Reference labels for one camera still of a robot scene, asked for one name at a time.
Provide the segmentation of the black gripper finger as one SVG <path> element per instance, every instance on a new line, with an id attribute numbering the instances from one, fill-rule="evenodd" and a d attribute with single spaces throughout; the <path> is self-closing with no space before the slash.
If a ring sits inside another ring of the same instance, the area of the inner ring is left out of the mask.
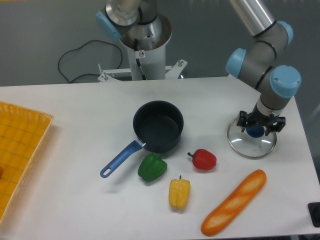
<path id="1" fill-rule="evenodd" d="M 236 125 L 240 127 L 242 133 L 247 128 L 249 118 L 250 114 L 243 110 L 241 110 L 237 116 Z"/>
<path id="2" fill-rule="evenodd" d="M 265 125 L 264 134 L 268 136 L 270 133 L 279 133 L 286 126 L 286 118 L 284 116 L 269 117 Z"/>

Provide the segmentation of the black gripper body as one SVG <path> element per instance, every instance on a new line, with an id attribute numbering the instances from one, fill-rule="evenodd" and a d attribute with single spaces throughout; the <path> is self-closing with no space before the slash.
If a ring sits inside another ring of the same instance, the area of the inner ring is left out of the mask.
<path id="1" fill-rule="evenodd" d="M 266 116 L 262 114 L 257 108 L 254 108 L 253 111 L 249 114 L 248 125 L 260 125 L 267 127 L 273 125 L 275 121 L 276 117 L 273 113 Z"/>

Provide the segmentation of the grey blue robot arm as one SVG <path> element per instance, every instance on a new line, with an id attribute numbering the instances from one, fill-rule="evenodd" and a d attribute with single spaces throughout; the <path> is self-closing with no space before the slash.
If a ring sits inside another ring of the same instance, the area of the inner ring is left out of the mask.
<path id="1" fill-rule="evenodd" d="M 251 137 L 280 132 L 281 116 L 296 94 L 301 75 L 292 66 L 273 67 L 291 43 L 294 33 L 284 21 L 277 21 L 261 0 L 233 0 L 231 5 L 255 42 L 249 49 L 236 49 L 225 69 L 236 79 L 260 93 L 252 112 L 241 111 L 236 125 Z M 95 15 L 99 28 L 126 48 L 133 80 L 160 80 L 173 76 L 165 70 L 165 46 L 172 36 L 167 18 L 157 12 L 154 0 L 109 0 Z"/>

